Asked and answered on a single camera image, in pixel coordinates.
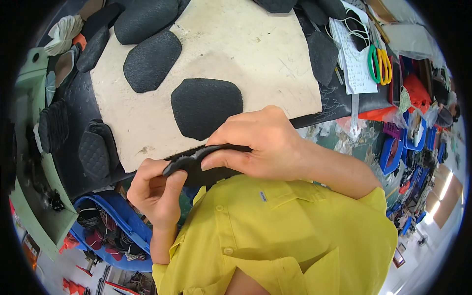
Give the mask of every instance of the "fingernail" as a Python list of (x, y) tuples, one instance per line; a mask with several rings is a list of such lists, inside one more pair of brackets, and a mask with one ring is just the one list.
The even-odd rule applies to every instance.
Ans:
[(211, 169), (210, 163), (208, 161), (202, 162), (201, 167), (202, 167), (202, 171), (207, 171)]

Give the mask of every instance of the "metal ruler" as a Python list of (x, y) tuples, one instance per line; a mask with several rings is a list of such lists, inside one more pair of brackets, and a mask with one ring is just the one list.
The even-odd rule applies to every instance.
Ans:
[(359, 117), (359, 94), (352, 95), (351, 105), (351, 137), (357, 137), (357, 119)]

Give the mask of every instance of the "plastic bag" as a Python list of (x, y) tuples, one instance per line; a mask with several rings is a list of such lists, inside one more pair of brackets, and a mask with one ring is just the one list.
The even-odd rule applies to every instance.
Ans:
[(76, 238), (74, 238), (74, 236), (69, 232), (67, 233), (67, 236), (64, 238), (64, 244), (59, 249), (59, 254), (62, 254), (62, 252), (65, 249), (72, 249), (79, 245), (80, 245), (79, 241), (77, 241)]

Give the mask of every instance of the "pink basket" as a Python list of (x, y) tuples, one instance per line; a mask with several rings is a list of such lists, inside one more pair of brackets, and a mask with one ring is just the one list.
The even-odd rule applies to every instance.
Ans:
[(398, 128), (394, 123), (384, 123), (383, 133), (391, 135), (396, 139), (400, 139), (402, 130)]

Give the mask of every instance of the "shirt pocket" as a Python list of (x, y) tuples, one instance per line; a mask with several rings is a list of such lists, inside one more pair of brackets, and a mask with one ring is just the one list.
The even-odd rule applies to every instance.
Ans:
[(277, 182), (265, 186), (262, 193), (266, 197), (271, 210), (294, 200), (307, 202), (324, 200), (324, 195), (315, 188), (314, 184), (302, 180)]

